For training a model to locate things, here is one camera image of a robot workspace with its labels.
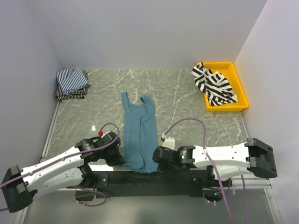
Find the teal blue tank top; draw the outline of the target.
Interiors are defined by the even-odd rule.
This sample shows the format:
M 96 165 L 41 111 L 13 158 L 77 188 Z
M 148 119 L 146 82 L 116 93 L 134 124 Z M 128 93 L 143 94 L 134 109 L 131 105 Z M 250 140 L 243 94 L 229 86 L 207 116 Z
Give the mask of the teal blue tank top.
M 154 103 L 148 95 L 140 96 L 140 105 L 131 103 L 127 92 L 121 96 L 124 109 L 124 166 L 140 173 L 157 172 L 158 164 L 152 159 L 158 148 Z

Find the black white striped top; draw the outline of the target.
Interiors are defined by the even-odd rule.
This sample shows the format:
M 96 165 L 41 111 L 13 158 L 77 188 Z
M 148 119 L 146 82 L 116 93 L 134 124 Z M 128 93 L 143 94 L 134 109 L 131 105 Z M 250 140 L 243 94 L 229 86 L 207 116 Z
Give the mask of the black white striped top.
M 194 75 L 195 85 L 207 96 L 210 106 L 238 103 L 237 94 L 222 73 L 213 72 L 205 68 L 204 63 L 198 63 L 191 74 Z

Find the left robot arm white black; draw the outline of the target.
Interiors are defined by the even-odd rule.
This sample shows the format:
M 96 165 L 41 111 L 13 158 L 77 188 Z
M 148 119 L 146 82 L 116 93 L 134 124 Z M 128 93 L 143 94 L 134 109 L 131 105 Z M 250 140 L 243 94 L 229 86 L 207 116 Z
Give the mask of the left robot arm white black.
M 10 213 L 28 207 L 35 198 L 58 189 L 92 188 L 99 182 L 90 162 L 105 160 L 109 166 L 124 164 L 119 152 L 121 139 L 114 132 L 83 139 L 67 151 L 39 164 L 10 167 L 0 185 Z

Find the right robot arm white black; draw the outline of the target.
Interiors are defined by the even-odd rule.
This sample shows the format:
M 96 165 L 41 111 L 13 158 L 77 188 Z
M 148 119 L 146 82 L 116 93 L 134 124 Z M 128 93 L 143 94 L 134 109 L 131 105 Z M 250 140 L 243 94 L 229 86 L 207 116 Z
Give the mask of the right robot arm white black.
M 264 179 L 278 176 L 273 148 L 256 138 L 234 146 L 207 147 L 181 146 L 174 148 L 175 140 L 167 138 L 155 149 L 153 161 L 160 168 L 202 168 L 215 165 L 217 170 L 205 174 L 205 181 L 216 186 L 220 181 L 239 175 L 253 173 Z

